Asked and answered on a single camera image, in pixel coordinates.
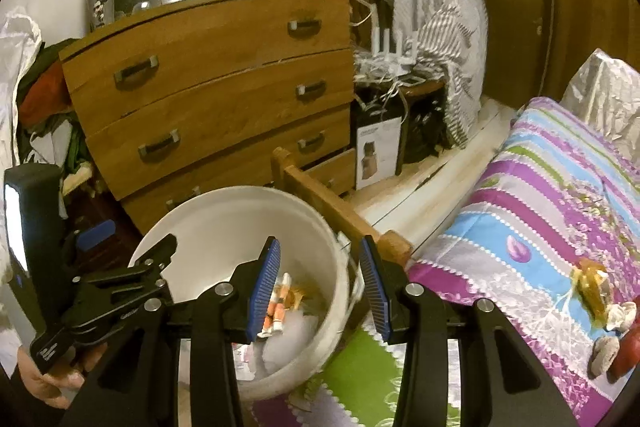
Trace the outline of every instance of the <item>floor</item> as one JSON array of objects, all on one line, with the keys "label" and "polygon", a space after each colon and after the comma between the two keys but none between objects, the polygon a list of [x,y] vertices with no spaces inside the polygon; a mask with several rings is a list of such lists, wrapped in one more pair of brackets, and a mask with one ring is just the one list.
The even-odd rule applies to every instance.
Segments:
[{"label": "floor", "polygon": [[455,218],[487,163],[509,134],[515,111],[482,99],[478,123],[465,149],[452,148],[407,164],[399,176],[382,180],[346,199],[379,232],[396,230],[414,250]]}]

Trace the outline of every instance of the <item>purple petal print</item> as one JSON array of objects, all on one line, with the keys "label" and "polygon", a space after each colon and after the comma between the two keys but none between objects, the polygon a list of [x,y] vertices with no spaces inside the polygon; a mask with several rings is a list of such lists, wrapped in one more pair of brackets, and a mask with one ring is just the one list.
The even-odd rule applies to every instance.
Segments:
[{"label": "purple petal print", "polygon": [[507,237],[507,252],[516,263],[528,263],[531,261],[529,248],[518,241],[513,235]]}]

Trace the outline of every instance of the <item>wooden door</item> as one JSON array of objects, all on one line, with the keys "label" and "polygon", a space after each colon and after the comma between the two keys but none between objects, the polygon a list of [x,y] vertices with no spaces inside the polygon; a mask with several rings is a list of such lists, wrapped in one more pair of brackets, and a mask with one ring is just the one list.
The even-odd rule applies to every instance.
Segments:
[{"label": "wooden door", "polygon": [[514,108],[538,95],[548,40],[546,0],[485,0],[489,17],[483,92]]}]

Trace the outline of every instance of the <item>drawer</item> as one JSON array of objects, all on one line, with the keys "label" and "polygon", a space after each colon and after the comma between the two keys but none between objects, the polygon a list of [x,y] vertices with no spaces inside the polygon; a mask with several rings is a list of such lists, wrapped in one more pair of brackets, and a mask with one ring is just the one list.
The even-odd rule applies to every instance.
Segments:
[{"label": "drawer", "polygon": [[340,153],[310,168],[307,174],[336,194],[344,194],[356,185],[356,150]]},{"label": "drawer", "polygon": [[348,48],[349,38],[348,0],[227,0],[131,27],[67,59],[63,70],[91,136],[180,90],[276,60]]},{"label": "drawer", "polygon": [[[322,141],[304,147],[299,140]],[[349,144],[349,107],[288,125],[213,155],[172,174],[122,200],[122,206],[140,232],[146,233],[170,208],[194,195],[232,185],[271,182],[271,154],[284,147],[304,166]]]},{"label": "drawer", "polygon": [[119,200],[242,140],[352,98],[351,51],[309,55],[172,94],[89,136],[86,143]]}]

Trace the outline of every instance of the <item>bedsheet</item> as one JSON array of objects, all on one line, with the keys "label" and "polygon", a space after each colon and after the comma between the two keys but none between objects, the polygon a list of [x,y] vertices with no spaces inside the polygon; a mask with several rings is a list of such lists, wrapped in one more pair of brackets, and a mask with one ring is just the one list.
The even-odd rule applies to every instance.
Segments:
[{"label": "bedsheet", "polygon": [[[606,332],[570,296],[570,272],[588,257],[607,267],[617,300],[640,294],[639,185],[638,168],[610,143],[556,102],[535,98],[455,222],[418,248],[408,270],[449,301],[494,300],[582,427],[599,422],[628,376],[588,378],[593,341]],[[298,399],[255,403],[254,418],[261,426],[391,427],[404,350],[384,344],[368,317]],[[460,358],[449,341],[449,427],[460,425],[460,397]]]}]

